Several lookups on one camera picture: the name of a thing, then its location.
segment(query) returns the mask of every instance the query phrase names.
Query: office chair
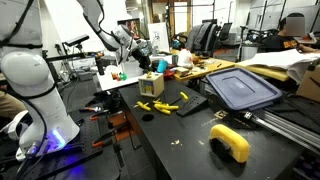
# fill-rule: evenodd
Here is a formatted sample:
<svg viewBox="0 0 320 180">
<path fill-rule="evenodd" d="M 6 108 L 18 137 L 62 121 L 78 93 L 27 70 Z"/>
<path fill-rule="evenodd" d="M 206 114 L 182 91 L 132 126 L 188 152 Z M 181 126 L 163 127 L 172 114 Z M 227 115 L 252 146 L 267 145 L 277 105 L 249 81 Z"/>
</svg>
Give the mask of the office chair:
<svg viewBox="0 0 320 180">
<path fill-rule="evenodd" d="M 222 47 L 225 52 L 227 51 L 228 48 L 223 46 L 223 43 L 229 41 L 229 31 L 231 29 L 231 26 L 232 26 L 232 23 L 224 23 L 219 33 L 219 38 L 218 38 L 219 47 Z"/>
</svg>

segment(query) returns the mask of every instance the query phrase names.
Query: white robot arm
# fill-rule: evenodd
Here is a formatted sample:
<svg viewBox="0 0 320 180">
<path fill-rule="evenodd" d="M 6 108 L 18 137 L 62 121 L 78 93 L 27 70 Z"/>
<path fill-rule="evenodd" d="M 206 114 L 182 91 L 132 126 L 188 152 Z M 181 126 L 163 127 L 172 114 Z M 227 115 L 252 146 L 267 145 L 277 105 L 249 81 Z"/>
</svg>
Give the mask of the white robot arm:
<svg viewBox="0 0 320 180">
<path fill-rule="evenodd" d="M 99 0 L 77 1 L 83 7 L 84 18 L 109 51 L 121 49 L 127 52 L 122 53 L 124 58 L 129 52 L 139 57 L 138 46 L 126 27 L 118 26 L 111 33 L 101 29 L 98 20 L 103 9 Z M 27 4 L 25 2 L 0 2 L 1 71 L 14 91 L 21 96 L 33 119 L 33 123 L 19 139 L 20 148 L 16 153 L 19 161 L 25 159 L 27 152 L 35 145 L 38 146 L 36 156 L 43 154 L 47 144 L 50 145 L 47 153 L 59 151 L 80 131 L 67 114 L 47 63 L 42 58 L 38 0 L 29 0 Z"/>
</svg>

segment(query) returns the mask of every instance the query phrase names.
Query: floor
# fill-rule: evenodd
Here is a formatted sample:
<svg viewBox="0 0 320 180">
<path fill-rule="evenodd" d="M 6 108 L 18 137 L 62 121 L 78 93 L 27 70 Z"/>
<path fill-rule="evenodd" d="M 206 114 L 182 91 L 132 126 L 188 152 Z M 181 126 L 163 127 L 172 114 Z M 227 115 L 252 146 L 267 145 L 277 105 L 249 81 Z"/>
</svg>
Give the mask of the floor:
<svg viewBox="0 0 320 180">
<path fill-rule="evenodd" d="M 214 57 L 234 62 L 236 60 L 238 48 L 218 50 Z M 74 80 L 62 92 L 63 101 L 68 104 L 68 112 L 83 108 L 83 105 L 94 98 L 94 93 L 99 91 L 97 86 L 97 79 L 94 77 L 93 81 L 78 82 Z M 133 135 L 134 145 L 139 145 L 140 142 L 137 136 Z M 121 180 L 154 180 L 156 179 L 156 172 L 148 160 L 143 148 L 134 150 L 129 137 L 120 140 L 122 147 L 123 159 L 126 165 L 125 172 Z"/>
</svg>

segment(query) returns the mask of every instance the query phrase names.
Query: paper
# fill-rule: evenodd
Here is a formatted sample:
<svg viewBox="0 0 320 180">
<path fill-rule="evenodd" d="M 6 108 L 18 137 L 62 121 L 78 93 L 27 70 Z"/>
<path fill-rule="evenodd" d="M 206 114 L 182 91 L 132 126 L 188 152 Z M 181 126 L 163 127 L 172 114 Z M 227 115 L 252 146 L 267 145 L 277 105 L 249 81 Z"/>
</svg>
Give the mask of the paper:
<svg viewBox="0 0 320 180">
<path fill-rule="evenodd" d="M 258 53 L 252 59 L 242 62 L 244 66 L 265 65 L 287 70 L 287 75 L 300 84 L 310 62 L 320 58 L 319 53 L 301 54 L 297 50 L 274 53 Z"/>
</svg>

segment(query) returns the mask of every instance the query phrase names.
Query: yellow block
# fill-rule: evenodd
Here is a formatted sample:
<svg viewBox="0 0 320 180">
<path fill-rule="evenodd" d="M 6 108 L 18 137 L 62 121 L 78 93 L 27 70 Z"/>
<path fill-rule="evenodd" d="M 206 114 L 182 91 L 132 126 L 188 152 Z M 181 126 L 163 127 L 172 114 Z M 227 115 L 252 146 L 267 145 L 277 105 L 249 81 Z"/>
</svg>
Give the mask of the yellow block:
<svg viewBox="0 0 320 180">
<path fill-rule="evenodd" d="M 225 125 L 218 124 L 211 128 L 210 139 L 219 138 L 231 147 L 230 155 L 239 163 L 244 163 L 249 157 L 249 143 L 240 134 Z"/>
</svg>

